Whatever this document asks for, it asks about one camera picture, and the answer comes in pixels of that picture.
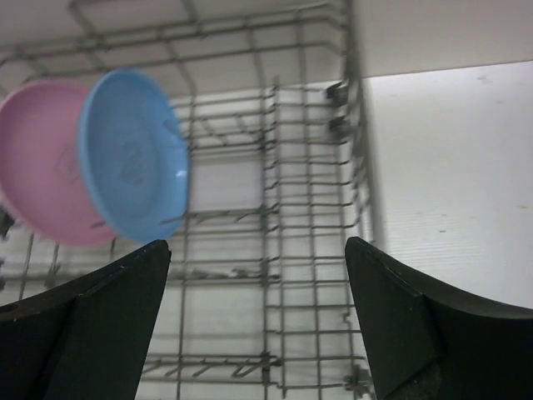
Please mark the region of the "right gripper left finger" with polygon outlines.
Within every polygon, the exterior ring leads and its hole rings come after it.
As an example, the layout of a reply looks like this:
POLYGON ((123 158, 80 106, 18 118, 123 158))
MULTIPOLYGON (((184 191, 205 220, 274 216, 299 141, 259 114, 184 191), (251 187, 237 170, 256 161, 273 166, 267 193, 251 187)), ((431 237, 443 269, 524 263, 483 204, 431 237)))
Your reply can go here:
POLYGON ((171 251, 156 240, 1 307, 3 399, 133 399, 171 251))

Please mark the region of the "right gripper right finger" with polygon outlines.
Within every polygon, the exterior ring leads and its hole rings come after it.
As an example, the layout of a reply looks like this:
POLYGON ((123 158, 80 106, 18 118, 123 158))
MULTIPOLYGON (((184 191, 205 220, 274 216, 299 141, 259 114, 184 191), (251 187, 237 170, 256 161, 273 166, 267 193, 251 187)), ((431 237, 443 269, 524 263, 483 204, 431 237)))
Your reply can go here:
POLYGON ((345 246, 379 399, 530 399, 532 311, 466 292, 359 237, 345 246))

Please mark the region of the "pink plate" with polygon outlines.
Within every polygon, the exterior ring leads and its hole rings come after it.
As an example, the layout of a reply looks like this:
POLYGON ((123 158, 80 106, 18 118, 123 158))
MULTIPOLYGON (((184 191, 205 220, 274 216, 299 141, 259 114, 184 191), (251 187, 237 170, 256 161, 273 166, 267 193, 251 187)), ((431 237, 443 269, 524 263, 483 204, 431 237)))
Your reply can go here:
POLYGON ((77 163, 77 122, 88 88, 37 80, 1 102, 1 199, 36 234, 71 246, 111 241, 77 163))

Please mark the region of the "blue plate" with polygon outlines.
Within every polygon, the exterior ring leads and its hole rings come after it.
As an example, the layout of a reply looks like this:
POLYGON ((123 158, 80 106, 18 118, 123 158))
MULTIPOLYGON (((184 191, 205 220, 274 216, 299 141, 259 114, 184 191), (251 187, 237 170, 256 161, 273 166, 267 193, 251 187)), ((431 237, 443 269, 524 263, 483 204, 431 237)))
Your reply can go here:
POLYGON ((147 75, 116 69, 87 95, 77 124, 79 171, 92 205, 117 235, 140 243, 179 228, 189 151, 167 95, 147 75))

